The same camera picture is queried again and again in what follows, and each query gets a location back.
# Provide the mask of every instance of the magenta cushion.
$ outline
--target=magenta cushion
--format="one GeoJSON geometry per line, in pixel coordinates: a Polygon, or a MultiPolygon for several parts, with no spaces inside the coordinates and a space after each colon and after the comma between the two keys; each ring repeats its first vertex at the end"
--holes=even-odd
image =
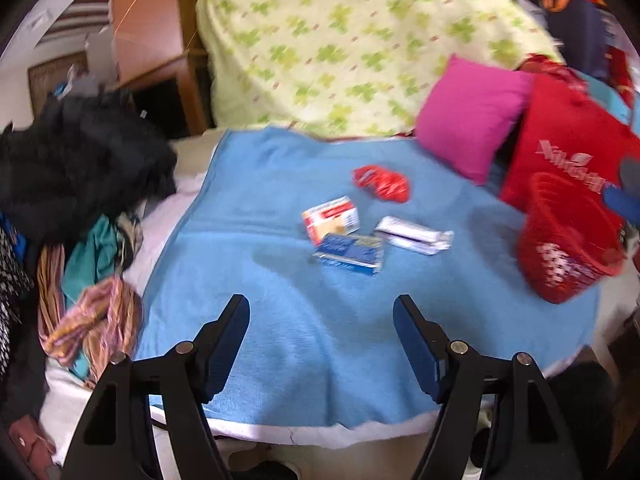
{"type": "Polygon", "coordinates": [[[529,102],[533,74],[451,56],[418,115],[421,145],[476,186],[529,102]]]}

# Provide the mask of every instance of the green cloth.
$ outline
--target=green cloth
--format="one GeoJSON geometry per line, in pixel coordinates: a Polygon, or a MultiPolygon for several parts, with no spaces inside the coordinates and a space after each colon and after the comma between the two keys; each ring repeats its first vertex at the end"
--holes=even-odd
{"type": "Polygon", "coordinates": [[[447,59],[562,61],[513,0],[199,0],[219,126],[324,139],[411,130],[447,59]]]}
{"type": "MultiPolygon", "coordinates": [[[[66,263],[61,284],[66,310],[76,304],[85,288],[114,273],[117,252],[116,228],[106,216],[101,216],[85,240],[76,244],[66,263]]],[[[84,351],[78,354],[71,371],[82,380],[89,374],[89,361],[84,351]]]]}

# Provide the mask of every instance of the silver bolt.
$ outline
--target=silver bolt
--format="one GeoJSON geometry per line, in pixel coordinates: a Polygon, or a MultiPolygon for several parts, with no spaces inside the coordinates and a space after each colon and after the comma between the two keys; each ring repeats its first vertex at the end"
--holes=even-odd
{"type": "Polygon", "coordinates": [[[531,357],[529,354],[525,352],[520,352],[516,356],[516,359],[521,365],[525,365],[525,366],[529,366],[533,362],[533,357],[531,357]]]}
{"type": "Polygon", "coordinates": [[[127,358],[127,355],[124,352],[118,351],[111,354],[111,357],[109,358],[109,362],[112,365],[119,365],[126,358],[127,358]]]}
{"type": "Polygon", "coordinates": [[[188,354],[193,350],[193,343],[191,341],[182,341],[175,346],[175,351],[178,354],[188,354]]]}
{"type": "Polygon", "coordinates": [[[464,341],[454,341],[451,343],[451,349],[456,354],[463,355],[469,350],[469,346],[464,341]]]}

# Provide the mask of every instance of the red basket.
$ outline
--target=red basket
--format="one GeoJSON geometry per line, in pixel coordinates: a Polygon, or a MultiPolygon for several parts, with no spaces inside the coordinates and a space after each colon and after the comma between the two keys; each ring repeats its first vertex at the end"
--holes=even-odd
{"type": "Polygon", "coordinates": [[[532,288],[551,303],[619,274],[624,264],[618,231],[581,186],[551,173],[531,177],[518,260],[532,288]]]}

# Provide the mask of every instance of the white logo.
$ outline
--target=white logo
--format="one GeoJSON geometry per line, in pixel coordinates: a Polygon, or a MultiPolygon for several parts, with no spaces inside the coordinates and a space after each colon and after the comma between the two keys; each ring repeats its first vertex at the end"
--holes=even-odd
{"type": "Polygon", "coordinates": [[[597,173],[590,173],[586,168],[593,155],[574,153],[570,158],[566,158],[566,152],[558,150],[558,147],[552,146],[548,140],[539,141],[536,153],[544,155],[546,160],[574,179],[583,181],[590,190],[598,194],[602,192],[606,180],[597,173]]]}

